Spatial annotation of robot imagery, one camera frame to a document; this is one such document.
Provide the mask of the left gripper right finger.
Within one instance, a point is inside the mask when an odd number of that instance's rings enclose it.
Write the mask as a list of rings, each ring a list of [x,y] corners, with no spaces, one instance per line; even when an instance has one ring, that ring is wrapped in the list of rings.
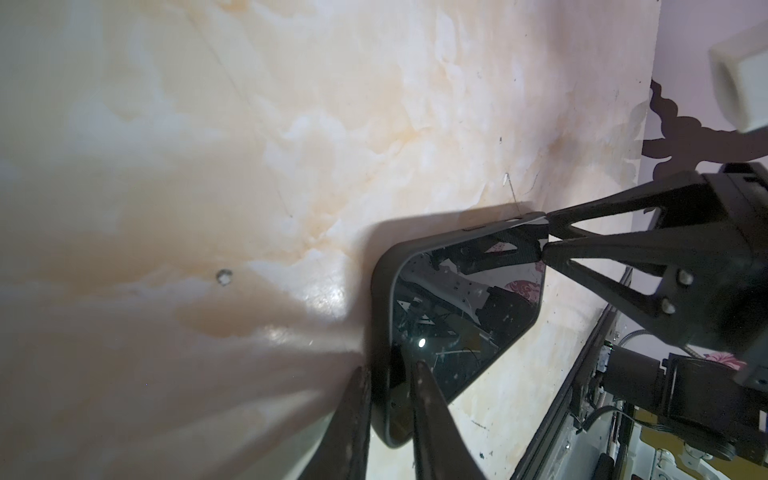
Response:
[[[411,369],[411,403],[416,478],[484,479],[423,360]]]

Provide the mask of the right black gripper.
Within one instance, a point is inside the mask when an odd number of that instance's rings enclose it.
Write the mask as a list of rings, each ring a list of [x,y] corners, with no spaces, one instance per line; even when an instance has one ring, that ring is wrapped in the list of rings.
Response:
[[[712,230],[597,235],[575,223],[657,209],[686,215],[703,199]],[[729,163],[680,172],[547,214],[559,239],[544,263],[597,294],[662,342],[767,355],[767,168]]]

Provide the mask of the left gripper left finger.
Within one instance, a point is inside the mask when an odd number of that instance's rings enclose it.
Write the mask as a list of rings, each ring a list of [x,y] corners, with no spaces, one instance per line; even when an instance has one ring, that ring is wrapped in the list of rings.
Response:
[[[371,397],[371,373],[367,367],[358,367],[300,479],[366,478]]]

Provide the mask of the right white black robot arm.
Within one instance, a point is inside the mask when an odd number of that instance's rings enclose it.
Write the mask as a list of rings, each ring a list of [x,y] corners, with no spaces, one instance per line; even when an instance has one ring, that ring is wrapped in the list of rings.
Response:
[[[681,172],[548,215],[543,262],[667,345],[734,355],[739,369],[615,348],[604,388],[691,447],[767,454],[767,171]]]

